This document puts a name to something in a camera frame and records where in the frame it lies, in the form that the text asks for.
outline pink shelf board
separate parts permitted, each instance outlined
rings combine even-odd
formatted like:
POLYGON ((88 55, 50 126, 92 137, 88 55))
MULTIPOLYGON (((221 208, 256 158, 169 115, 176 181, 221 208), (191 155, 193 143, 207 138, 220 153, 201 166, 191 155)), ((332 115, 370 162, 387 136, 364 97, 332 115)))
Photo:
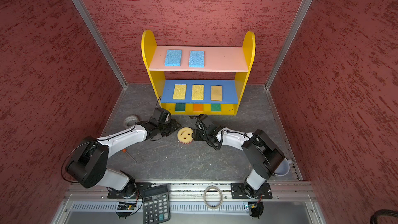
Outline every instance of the pink shelf board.
POLYGON ((247 72, 248 67, 241 47, 187 47, 157 46, 149 70, 155 71, 202 71, 202 72, 247 72), (181 66, 166 67, 167 50, 182 50, 181 66), (205 52, 205 67, 189 67, 190 51, 205 52))

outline red wall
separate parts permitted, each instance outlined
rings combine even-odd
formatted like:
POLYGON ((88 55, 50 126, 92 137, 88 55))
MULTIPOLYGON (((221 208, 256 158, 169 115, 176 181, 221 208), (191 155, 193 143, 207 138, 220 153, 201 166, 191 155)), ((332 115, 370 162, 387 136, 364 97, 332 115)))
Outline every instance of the red wall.
POLYGON ((397 33, 398 0, 314 0, 271 86, 328 224, 398 211, 397 33))
MULTIPOLYGON (((241 46, 256 35, 249 83, 265 83, 301 0, 83 0, 128 82, 149 82, 141 36, 158 45, 241 46)), ((167 78, 234 79, 235 73, 166 73, 167 78)))
POLYGON ((121 87, 71 0, 0 0, 0 223, 49 223, 121 87))

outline blue shelf board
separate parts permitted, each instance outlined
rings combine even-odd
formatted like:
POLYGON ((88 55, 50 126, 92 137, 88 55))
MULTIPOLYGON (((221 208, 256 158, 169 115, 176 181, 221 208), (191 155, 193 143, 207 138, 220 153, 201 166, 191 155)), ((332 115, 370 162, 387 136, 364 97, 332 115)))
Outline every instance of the blue shelf board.
POLYGON ((162 103, 196 103, 196 104, 237 104, 235 81, 219 80, 166 80, 163 89, 162 103), (174 85, 186 84, 185 100, 173 99, 174 85), (203 100, 192 100, 192 85, 204 85, 203 100), (211 100, 211 86, 222 86, 222 101, 211 100))

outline round yellow sponge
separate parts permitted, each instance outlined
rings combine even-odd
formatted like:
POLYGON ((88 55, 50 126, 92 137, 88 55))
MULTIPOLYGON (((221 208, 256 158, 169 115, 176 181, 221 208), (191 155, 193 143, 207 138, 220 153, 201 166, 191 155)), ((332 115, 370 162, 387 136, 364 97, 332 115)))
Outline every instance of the round yellow sponge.
POLYGON ((178 133, 177 133, 177 138, 178 141, 180 141, 183 144, 189 144, 192 142, 192 129, 189 127, 182 127, 178 133))

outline yellow sponge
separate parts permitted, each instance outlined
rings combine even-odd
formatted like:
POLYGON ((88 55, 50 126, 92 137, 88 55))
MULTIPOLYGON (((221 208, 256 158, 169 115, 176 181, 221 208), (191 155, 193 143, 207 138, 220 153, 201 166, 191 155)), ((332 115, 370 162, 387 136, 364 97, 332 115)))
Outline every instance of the yellow sponge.
POLYGON ((187 90, 186 84, 174 85, 173 99, 185 99, 185 92, 187 90))
POLYGON ((222 101, 222 86, 211 86, 211 100, 222 101))
POLYGON ((192 85, 192 100, 202 101, 204 85, 192 85))

